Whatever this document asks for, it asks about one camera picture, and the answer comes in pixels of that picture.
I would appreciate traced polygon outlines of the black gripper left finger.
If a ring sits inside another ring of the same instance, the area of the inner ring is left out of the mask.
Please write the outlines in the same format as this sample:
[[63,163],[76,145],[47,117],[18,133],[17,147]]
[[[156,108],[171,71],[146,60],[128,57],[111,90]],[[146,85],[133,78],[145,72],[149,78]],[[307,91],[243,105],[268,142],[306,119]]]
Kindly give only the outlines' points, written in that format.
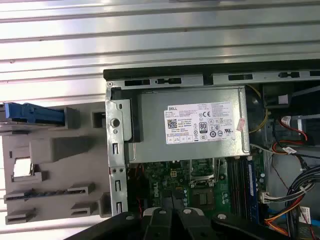
[[142,217],[123,212],[69,236],[68,240],[168,240],[171,236],[173,192],[165,191],[160,207],[147,208]]

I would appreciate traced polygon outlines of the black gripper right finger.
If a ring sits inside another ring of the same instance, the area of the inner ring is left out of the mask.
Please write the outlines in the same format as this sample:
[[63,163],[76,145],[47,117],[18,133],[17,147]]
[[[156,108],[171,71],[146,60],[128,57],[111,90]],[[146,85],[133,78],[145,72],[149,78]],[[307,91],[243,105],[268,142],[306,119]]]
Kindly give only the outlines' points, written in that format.
[[180,222],[182,230],[174,227],[176,240],[287,240],[288,237],[267,227],[240,218],[231,213],[217,212],[211,218],[199,208],[186,207],[181,191],[174,192],[175,223]]

